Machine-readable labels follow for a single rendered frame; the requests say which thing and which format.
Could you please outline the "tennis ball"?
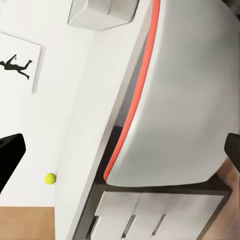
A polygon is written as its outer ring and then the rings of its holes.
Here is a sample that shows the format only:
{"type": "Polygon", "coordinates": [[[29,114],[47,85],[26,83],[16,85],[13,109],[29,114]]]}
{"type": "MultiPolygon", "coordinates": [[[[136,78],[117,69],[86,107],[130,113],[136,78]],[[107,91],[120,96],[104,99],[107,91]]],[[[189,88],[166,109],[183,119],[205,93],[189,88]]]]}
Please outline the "tennis ball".
{"type": "Polygon", "coordinates": [[[55,173],[48,173],[45,178],[44,181],[46,184],[48,185],[53,185],[56,182],[56,175],[55,173]]]}

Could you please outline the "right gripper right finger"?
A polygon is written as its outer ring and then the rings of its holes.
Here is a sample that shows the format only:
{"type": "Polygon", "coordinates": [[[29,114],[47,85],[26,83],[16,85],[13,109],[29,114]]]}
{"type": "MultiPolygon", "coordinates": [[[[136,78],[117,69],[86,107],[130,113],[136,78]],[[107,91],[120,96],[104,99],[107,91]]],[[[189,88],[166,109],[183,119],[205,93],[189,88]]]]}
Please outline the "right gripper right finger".
{"type": "Polygon", "coordinates": [[[240,133],[227,135],[224,151],[240,174],[240,133]]]}

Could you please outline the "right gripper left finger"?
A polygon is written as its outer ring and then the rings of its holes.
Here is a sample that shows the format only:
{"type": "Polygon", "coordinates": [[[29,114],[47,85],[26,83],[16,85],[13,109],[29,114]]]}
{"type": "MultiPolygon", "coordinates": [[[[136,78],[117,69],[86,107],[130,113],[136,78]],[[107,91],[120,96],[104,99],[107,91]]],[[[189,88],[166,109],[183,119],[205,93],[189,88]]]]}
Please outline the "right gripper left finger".
{"type": "Polygon", "coordinates": [[[0,138],[0,193],[26,152],[21,133],[0,138]]]}

